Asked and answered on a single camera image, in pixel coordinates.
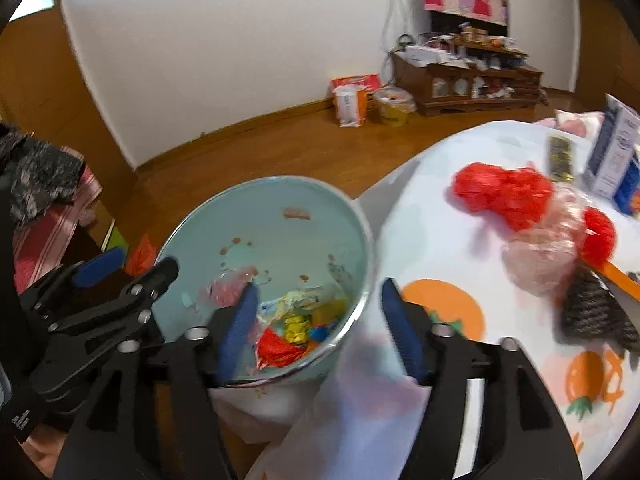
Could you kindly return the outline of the person left hand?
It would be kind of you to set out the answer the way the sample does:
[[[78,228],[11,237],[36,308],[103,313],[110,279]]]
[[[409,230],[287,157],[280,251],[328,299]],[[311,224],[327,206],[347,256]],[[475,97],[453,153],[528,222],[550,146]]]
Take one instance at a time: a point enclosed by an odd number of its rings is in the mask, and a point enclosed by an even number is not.
[[[21,448],[40,472],[52,479],[65,440],[64,432],[50,426],[37,425],[21,444]]]

